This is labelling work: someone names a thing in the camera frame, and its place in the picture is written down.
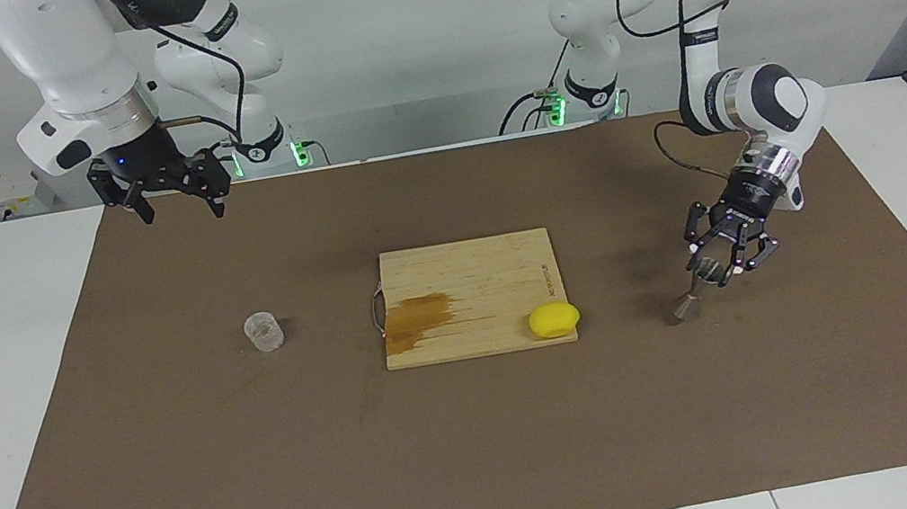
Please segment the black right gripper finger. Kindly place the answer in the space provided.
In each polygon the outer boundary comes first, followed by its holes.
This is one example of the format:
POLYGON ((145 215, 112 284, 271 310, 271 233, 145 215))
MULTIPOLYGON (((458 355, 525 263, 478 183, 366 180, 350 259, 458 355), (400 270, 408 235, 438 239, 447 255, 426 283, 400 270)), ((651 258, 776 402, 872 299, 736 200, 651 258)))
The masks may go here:
POLYGON ((196 151, 184 160, 189 194, 207 203, 211 213, 222 219, 226 212, 225 200, 233 182, 215 150, 196 151))
POLYGON ((115 175, 108 168, 88 171, 88 180, 93 190, 97 192, 100 202, 105 207, 122 208, 129 210, 140 218, 146 225, 152 225, 156 218, 155 210, 144 196, 144 187, 141 181, 121 186, 115 175))

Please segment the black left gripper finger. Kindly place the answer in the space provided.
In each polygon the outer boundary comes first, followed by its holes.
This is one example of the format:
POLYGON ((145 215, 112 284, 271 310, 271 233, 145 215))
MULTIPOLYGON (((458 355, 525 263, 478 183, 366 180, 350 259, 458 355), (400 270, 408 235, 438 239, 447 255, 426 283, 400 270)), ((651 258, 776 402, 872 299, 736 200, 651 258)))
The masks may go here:
POLYGON ((684 236, 688 242, 686 271, 695 277, 734 273, 734 256, 726 220, 725 199, 710 206, 703 202, 690 205, 684 236))
POLYGON ((767 230, 767 218, 741 219, 724 222, 715 230, 714 238, 728 244, 728 264, 717 286, 723 288, 744 272, 757 270, 780 248, 780 241, 767 230))

